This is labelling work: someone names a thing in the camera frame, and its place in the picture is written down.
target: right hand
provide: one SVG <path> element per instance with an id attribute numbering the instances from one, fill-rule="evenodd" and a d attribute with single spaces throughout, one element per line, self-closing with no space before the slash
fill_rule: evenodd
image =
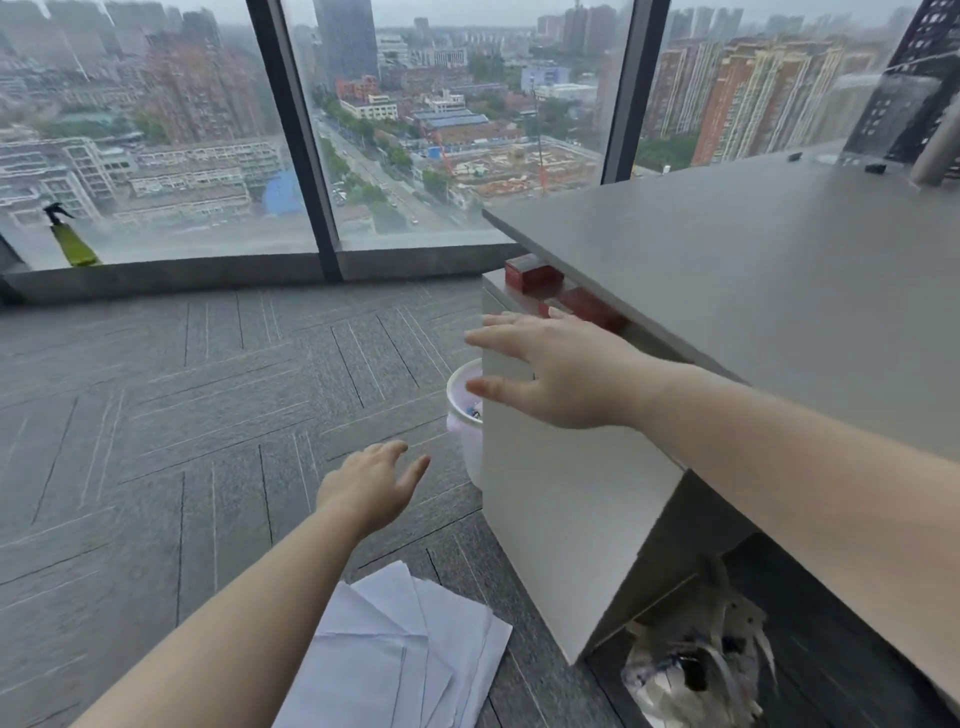
<path id="1" fill-rule="evenodd" d="M 467 390 L 559 427 L 633 426 L 677 367 L 556 308 L 549 319 L 502 313 L 483 324 L 464 340 L 527 362 L 534 380 L 480 376 Z"/>

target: street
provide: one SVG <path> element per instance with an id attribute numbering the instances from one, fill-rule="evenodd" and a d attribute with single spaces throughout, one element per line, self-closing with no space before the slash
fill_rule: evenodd
<path id="1" fill-rule="evenodd" d="M 430 231 L 452 231 L 460 228 L 452 220 L 435 212 L 429 205 L 414 197 L 400 182 L 388 175 L 377 162 L 364 157 L 359 149 L 334 131 L 318 113 L 314 114 L 313 120 L 317 125 L 317 131 L 333 142 L 337 154 L 349 164 L 350 170 L 367 182 L 383 187 L 388 193 L 388 198 L 396 200 L 396 208 L 408 220 L 416 218 L 420 221 L 420 227 Z"/>

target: window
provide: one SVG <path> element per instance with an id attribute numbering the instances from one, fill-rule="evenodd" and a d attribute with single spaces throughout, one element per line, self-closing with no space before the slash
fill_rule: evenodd
<path id="1" fill-rule="evenodd" d="M 246 4 L 184 3 L 0 3 L 0 232 L 34 267 L 66 265 L 54 201 L 104 262 L 317 251 Z"/>
<path id="2" fill-rule="evenodd" d="M 875 92 L 916 0 L 892 13 L 840 0 L 830 14 L 816 15 L 806 0 L 792 2 L 787 14 L 784 4 L 778 12 L 671 6 L 635 178 L 826 143 L 839 152 L 865 109 L 886 113 L 890 100 Z M 935 52 L 924 41 L 911 46 Z M 897 126 L 902 131 L 903 121 Z"/>
<path id="3" fill-rule="evenodd" d="M 599 183 L 633 4 L 549 8 L 284 0 L 344 243 Z"/>

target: spray bottle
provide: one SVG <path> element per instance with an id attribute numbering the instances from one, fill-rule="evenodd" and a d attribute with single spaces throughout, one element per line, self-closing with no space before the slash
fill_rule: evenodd
<path id="1" fill-rule="evenodd" d="M 66 215 L 73 218 L 73 215 L 63 209 L 63 205 L 53 203 L 45 207 L 43 211 L 50 218 L 50 231 L 54 234 L 57 242 L 60 243 L 60 249 L 71 266 L 80 268 L 87 265 L 101 265 L 100 258 L 80 239 L 76 231 L 57 217 L 57 215 Z"/>

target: plastic bag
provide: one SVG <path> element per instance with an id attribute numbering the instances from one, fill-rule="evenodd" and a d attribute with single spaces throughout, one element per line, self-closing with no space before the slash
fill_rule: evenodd
<path id="1" fill-rule="evenodd" d="M 634 646 L 623 684 L 643 713 L 670 728 L 747 728 L 763 713 L 760 655 L 776 686 L 765 620 L 731 588 L 719 557 L 705 559 L 689 599 L 658 623 L 627 625 Z"/>

